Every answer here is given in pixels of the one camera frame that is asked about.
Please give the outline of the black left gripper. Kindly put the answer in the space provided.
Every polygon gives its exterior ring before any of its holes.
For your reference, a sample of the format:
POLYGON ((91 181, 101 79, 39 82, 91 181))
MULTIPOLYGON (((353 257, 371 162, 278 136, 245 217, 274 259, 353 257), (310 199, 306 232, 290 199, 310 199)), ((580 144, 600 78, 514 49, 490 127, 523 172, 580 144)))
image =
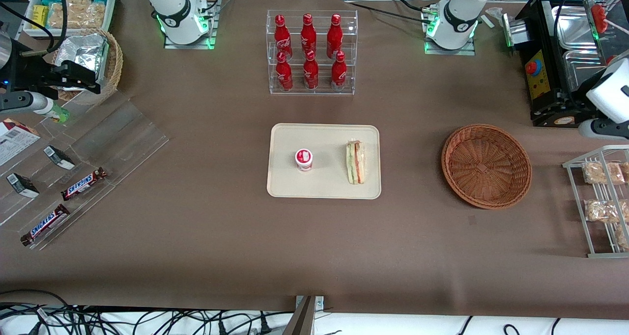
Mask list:
POLYGON ((531 111, 532 124, 579 125, 595 119, 599 112, 587 99, 573 99, 567 95, 539 96, 533 99, 533 109, 553 111, 531 111))

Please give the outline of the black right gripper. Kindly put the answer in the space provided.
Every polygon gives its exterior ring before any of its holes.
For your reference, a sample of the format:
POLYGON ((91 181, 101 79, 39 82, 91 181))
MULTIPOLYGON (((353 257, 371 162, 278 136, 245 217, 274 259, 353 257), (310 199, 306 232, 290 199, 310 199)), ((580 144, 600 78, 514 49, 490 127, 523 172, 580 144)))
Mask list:
POLYGON ((54 64, 40 56, 11 55, 9 92, 56 86, 56 89, 61 91, 87 90, 96 95, 101 93, 100 84, 89 82, 97 80, 97 73, 92 69, 71 60, 63 60, 59 65, 59 73, 54 64))

